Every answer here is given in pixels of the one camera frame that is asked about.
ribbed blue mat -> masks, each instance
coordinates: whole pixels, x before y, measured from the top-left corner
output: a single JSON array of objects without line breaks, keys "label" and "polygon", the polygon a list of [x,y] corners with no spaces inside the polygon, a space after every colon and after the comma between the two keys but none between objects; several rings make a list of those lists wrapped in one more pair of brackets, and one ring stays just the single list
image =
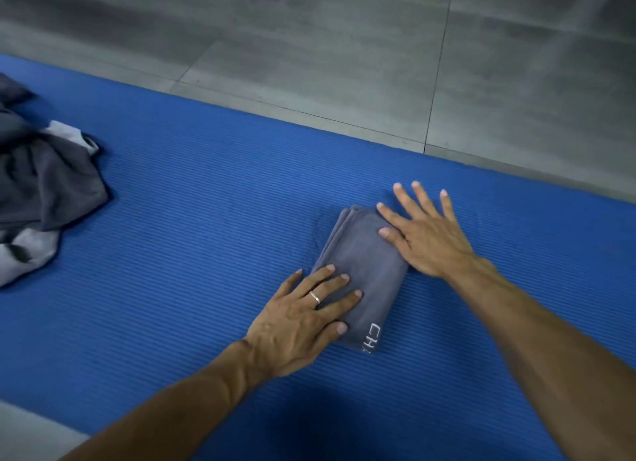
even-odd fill
[{"label": "ribbed blue mat", "polygon": [[[340,209],[449,190],[474,247],[636,366],[636,206],[0,55],[20,108],[94,135],[115,199],[0,292],[0,399],[95,433],[243,336]],[[485,330],[409,272],[372,355],[332,346],[201,459],[554,460]]]}]

person's left hand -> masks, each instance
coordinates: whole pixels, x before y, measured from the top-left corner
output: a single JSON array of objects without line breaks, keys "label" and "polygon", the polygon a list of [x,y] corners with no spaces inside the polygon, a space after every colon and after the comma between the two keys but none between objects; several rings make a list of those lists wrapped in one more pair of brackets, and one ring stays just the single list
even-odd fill
[{"label": "person's left hand", "polygon": [[327,280],[334,272],[327,265],[306,277],[292,290],[301,277],[299,270],[285,280],[267,302],[247,331],[246,341],[259,367],[272,377],[287,376],[311,364],[325,347],[346,332],[346,324],[336,321],[351,310],[362,297],[356,290],[321,310],[311,291],[320,299],[344,287],[349,277],[341,275]]}]

hand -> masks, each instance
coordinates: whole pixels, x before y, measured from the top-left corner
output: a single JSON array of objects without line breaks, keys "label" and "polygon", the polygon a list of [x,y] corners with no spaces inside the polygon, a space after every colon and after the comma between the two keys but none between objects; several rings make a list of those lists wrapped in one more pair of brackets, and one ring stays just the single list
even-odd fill
[{"label": "hand", "polygon": [[320,299],[344,287],[347,275],[327,280],[334,272],[327,265],[306,277],[292,290],[301,277],[299,270],[285,280],[267,302],[247,331],[245,341],[253,349],[259,367],[272,377],[287,376],[311,364],[331,342],[346,332],[346,324],[336,321],[351,310],[362,297],[356,290],[348,296],[316,310],[317,303],[309,292]]},{"label": "hand", "polygon": [[413,191],[419,205],[411,199],[400,183],[393,192],[412,220],[407,220],[378,203],[378,211],[397,230],[382,228],[380,235],[389,240],[404,259],[427,275],[445,277],[453,266],[466,257],[475,257],[471,244],[459,227],[449,194],[441,191],[444,216],[441,216],[418,182]]}]

finger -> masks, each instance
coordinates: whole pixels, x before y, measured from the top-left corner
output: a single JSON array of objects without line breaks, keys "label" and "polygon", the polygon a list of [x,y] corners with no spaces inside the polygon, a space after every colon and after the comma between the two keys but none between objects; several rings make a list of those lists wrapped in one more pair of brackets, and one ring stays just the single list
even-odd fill
[{"label": "finger", "polygon": [[440,212],[437,211],[437,208],[435,208],[433,201],[431,201],[431,198],[429,198],[426,191],[424,191],[424,188],[422,188],[422,184],[419,181],[414,181],[411,186],[413,187],[415,196],[417,196],[417,200],[420,202],[420,205],[422,205],[422,209],[433,218],[441,217]]},{"label": "finger", "polygon": [[296,273],[290,275],[290,277],[281,284],[279,289],[276,290],[274,298],[284,297],[285,295],[289,294],[291,292],[291,289],[294,287],[294,284],[296,283],[296,281],[298,281],[302,274],[303,270],[300,269]]},{"label": "finger", "polygon": [[393,192],[396,194],[398,201],[412,219],[421,220],[426,216],[426,214],[422,211],[422,208],[420,208],[418,204],[413,201],[413,199],[409,196],[409,194],[400,183],[395,183],[393,185]]},{"label": "finger", "polygon": [[[323,281],[320,285],[314,288],[312,292],[322,302],[333,292],[344,287],[347,283],[349,283],[349,275],[344,273],[342,275],[338,275],[336,278]],[[316,308],[319,304],[311,294],[307,294],[306,296],[298,300],[298,303],[301,304],[302,307],[312,309]]]},{"label": "finger", "polygon": [[411,253],[411,247],[408,246],[407,241],[400,234],[399,231],[393,230],[393,228],[380,228],[378,232],[381,237],[383,237],[388,242],[392,243],[393,246],[400,252],[404,258],[406,258]]},{"label": "finger", "polygon": [[450,201],[449,194],[446,190],[442,190],[440,192],[440,200],[441,209],[444,211],[444,216],[446,216],[450,221],[457,223],[457,218],[455,217],[455,212],[453,211],[453,203]]},{"label": "finger", "polygon": [[315,288],[323,280],[328,279],[332,273],[336,271],[336,267],[334,265],[327,265],[326,267],[322,267],[321,269],[316,270],[311,275],[306,276],[298,287],[294,289],[294,296],[297,299],[300,299],[306,296],[311,290]]},{"label": "finger", "polygon": [[314,341],[314,348],[312,351],[317,356],[320,354],[327,345],[331,344],[338,340],[338,338],[344,334],[348,330],[348,327],[344,322],[331,322],[325,328],[323,328],[320,333],[316,336],[316,340]]},{"label": "finger", "polygon": [[395,228],[403,230],[404,228],[408,227],[409,220],[398,215],[384,203],[378,203],[377,208],[380,212],[380,215],[384,216],[384,219],[392,224]]},{"label": "finger", "polygon": [[339,301],[327,305],[324,309],[316,311],[316,313],[322,317],[322,320],[325,321],[325,323],[333,322],[338,317],[353,309],[355,304],[360,302],[361,298],[362,291],[356,290]]}]

forearm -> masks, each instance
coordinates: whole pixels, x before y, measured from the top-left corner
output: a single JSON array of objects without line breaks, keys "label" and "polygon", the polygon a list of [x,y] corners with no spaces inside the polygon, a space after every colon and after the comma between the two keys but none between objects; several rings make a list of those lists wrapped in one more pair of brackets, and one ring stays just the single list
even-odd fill
[{"label": "forearm", "polygon": [[633,459],[636,373],[506,281],[487,260],[446,275],[489,329],[542,421],[573,460]]},{"label": "forearm", "polygon": [[267,377],[247,344],[231,344],[208,366],[157,393],[62,461],[187,460]]}]

